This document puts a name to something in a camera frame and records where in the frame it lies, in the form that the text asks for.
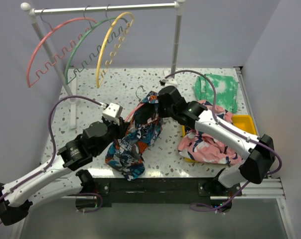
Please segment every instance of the black metal bar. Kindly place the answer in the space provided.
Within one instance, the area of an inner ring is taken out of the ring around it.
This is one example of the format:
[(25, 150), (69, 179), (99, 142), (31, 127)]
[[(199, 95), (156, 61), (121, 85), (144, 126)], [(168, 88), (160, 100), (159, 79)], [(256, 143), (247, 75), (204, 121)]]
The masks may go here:
[[(113, 203), (155, 203), (189, 204), (193, 202), (212, 205), (210, 196), (204, 190), (204, 184), (212, 178), (139, 178), (127, 181), (125, 178), (94, 178), (97, 192), (103, 197), (103, 207)], [(234, 194), (235, 185), (228, 193)], [(77, 208), (91, 207), (93, 199), (76, 200)]]

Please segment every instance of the white wall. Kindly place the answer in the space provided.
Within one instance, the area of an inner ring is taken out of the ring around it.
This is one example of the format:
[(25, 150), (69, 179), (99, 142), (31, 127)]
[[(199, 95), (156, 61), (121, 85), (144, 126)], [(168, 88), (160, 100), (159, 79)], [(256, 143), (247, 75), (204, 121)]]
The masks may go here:
[[(31, 89), (25, 73), (38, 44), (20, 0), (0, 1), (0, 182), (10, 182), (38, 166), (47, 140), (47, 117), (60, 84), (53, 69)], [(33, 70), (47, 61), (41, 52)], [(11, 227), (0, 226), (0, 239)]]
[[(280, 0), (186, 0), (182, 18), (177, 65), (181, 67), (242, 66)], [(33, 0), (38, 9), (173, 2), (173, 0)], [(118, 67), (170, 67), (176, 11), (173, 9), (133, 11), (136, 21), (114, 60)], [(43, 16), (53, 26), (83, 14)], [(104, 12), (90, 13), (97, 21)], [(56, 49), (76, 39), (88, 22), (72, 23), (52, 37)], [(109, 24), (99, 26), (75, 55), (78, 65), (103, 42)]]
[(258, 128), (284, 160), (279, 175), (301, 239), (301, 0), (281, 0), (243, 69)]

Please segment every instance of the blue floral garment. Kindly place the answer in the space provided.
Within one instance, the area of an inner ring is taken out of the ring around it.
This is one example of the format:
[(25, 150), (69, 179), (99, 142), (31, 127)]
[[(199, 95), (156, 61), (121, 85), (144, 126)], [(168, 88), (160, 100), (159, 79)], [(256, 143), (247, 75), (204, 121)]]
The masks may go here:
[(157, 96), (158, 93), (151, 91), (141, 101), (144, 105), (134, 113), (126, 136), (115, 140), (105, 157), (105, 162), (129, 181), (145, 171), (142, 153), (157, 140), (162, 130)]

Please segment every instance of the green cloth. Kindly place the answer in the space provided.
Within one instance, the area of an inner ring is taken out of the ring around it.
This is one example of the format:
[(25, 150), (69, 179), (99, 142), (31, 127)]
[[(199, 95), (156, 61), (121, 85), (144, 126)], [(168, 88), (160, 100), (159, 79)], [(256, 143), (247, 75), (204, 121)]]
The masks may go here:
[[(216, 88), (216, 105), (235, 113), (237, 112), (237, 89), (238, 82), (231, 76), (219, 76), (206, 74)], [(198, 77), (194, 86), (195, 94), (198, 100), (207, 100), (213, 102), (214, 93), (212, 88), (203, 77)]]

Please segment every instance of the pink floral garment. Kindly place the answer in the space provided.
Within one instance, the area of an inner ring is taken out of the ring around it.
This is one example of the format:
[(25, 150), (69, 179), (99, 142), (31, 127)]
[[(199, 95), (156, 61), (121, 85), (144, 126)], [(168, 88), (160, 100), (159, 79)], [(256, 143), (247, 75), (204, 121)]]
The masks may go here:
[[(206, 100), (199, 101), (209, 110), (212, 104)], [(215, 106), (216, 115), (223, 120), (232, 123), (233, 114), (220, 106)], [(181, 140), (178, 146), (181, 156), (196, 160), (198, 162), (230, 164), (241, 162), (237, 153), (218, 140), (204, 132), (188, 131), (188, 134)]]

